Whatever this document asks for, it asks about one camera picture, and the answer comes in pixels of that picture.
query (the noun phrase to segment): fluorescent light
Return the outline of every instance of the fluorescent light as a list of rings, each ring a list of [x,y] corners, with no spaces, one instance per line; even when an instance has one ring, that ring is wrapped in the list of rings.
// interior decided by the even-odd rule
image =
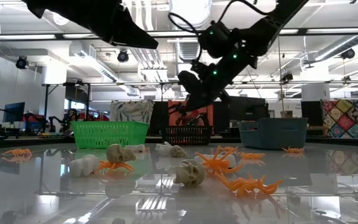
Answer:
[[[157,82],[123,83],[123,85],[159,85],[159,83],[157,83]]]
[[[358,28],[308,29],[307,34],[357,33]]]
[[[96,38],[99,37],[94,34],[63,34],[65,39],[88,39],[88,38]]]
[[[197,39],[169,39],[167,43],[198,43]]]
[[[53,34],[34,34],[34,35],[0,35],[0,40],[52,40],[56,39]]]
[[[147,32],[150,36],[152,37],[165,37],[165,36],[171,36],[171,37],[176,37],[176,36],[184,36],[184,35],[189,35],[192,37],[195,37],[196,34],[191,33],[191,32],[186,32],[186,31],[180,31],[180,30],[169,30],[169,31],[148,31]]]
[[[296,34],[298,31],[298,29],[282,29],[280,34]]]
[[[91,83],[91,86],[117,86],[118,83]]]

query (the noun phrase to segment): colorful patchwork quilt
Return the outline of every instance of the colorful patchwork quilt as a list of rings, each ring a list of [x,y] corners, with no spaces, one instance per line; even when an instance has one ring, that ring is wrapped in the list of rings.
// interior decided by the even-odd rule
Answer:
[[[323,100],[324,125],[334,138],[358,138],[358,100]]]

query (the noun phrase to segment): white skull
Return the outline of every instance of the white skull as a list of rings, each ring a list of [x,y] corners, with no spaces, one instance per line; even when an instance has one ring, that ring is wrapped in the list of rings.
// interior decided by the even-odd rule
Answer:
[[[170,154],[172,157],[176,158],[184,158],[187,155],[187,153],[179,146],[172,146]]]
[[[109,146],[106,151],[106,157],[112,164],[136,160],[135,153],[130,149],[121,147],[120,144],[113,144]]]
[[[206,172],[203,165],[194,159],[185,159],[180,166],[175,167],[177,173],[175,184],[183,183],[186,187],[196,187],[205,179]]]

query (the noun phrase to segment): ceiling pipe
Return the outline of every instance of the ceiling pipe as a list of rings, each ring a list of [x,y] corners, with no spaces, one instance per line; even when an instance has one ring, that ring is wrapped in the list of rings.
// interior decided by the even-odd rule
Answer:
[[[345,36],[340,38],[339,40],[335,41],[333,44],[329,45],[328,47],[319,50],[314,55],[314,60],[317,62],[330,59],[331,57],[337,56],[352,47],[358,45],[358,35],[354,36]]]

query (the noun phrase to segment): white pillar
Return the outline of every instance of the white pillar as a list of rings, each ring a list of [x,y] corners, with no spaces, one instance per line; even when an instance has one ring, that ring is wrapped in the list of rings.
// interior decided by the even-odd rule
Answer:
[[[307,81],[328,81],[328,66],[322,63],[316,64],[314,68],[304,69],[301,72],[301,80]],[[307,84],[302,86],[303,101],[329,100],[329,84]]]
[[[67,67],[58,62],[50,61],[50,63],[42,69],[42,83],[44,84],[62,84],[67,80]],[[44,113],[45,109],[45,91],[46,87],[41,89],[43,100],[40,101],[40,114]],[[54,86],[49,87],[49,92],[54,89]],[[48,95],[48,106],[46,117],[56,116],[60,119],[64,116],[64,104],[66,96],[66,87],[58,86],[51,94]],[[54,123],[56,129],[60,128],[58,123]]]

